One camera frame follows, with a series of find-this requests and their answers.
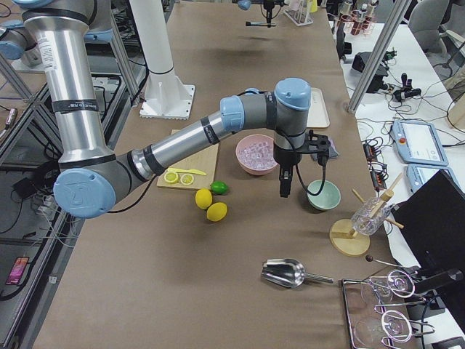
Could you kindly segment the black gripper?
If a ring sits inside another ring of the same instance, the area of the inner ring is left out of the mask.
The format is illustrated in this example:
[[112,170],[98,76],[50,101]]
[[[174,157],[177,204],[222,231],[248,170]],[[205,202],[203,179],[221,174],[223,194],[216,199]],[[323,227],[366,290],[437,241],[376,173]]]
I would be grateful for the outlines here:
[[317,162],[326,168],[331,142],[326,135],[313,130],[297,136],[287,135],[283,130],[275,131],[273,157],[279,165],[280,197],[288,198],[291,192],[293,168],[302,160],[304,154],[316,154]]
[[262,7],[266,11],[266,24],[268,28],[272,27],[272,11],[276,7],[282,7],[283,1],[282,0],[263,0]]

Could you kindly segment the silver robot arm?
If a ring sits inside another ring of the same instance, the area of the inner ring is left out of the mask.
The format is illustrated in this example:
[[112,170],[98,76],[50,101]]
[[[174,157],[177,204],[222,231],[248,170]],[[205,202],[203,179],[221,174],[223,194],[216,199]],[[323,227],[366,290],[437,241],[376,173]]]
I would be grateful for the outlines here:
[[25,29],[38,44],[51,108],[62,144],[60,174],[53,185],[61,209],[90,219],[116,213],[116,205],[171,165],[243,130],[274,132],[280,195],[291,192],[292,174],[305,154],[326,165],[330,143],[307,128],[311,86],[298,78],[279,81],[271,92],[247,89],[225,97],[218,111],[163,140],[115,153],[126,115],[97,102],[87,46],[118,35],[109,1],[19,1]]
[[257,4],[260,6],[260,11],[262,13],[264,22],[257,21],[246,21],[246,27],[266,27],[273,28],[276,26],[276,23],[273,22],[273,19],[279,14],[280,10],[287,5],[286,1],[282,0],[261,0],[261,1],[252,1],[252,0],[240,0],[236,1],[238,7],[244,11],[250,9],[252,4]]

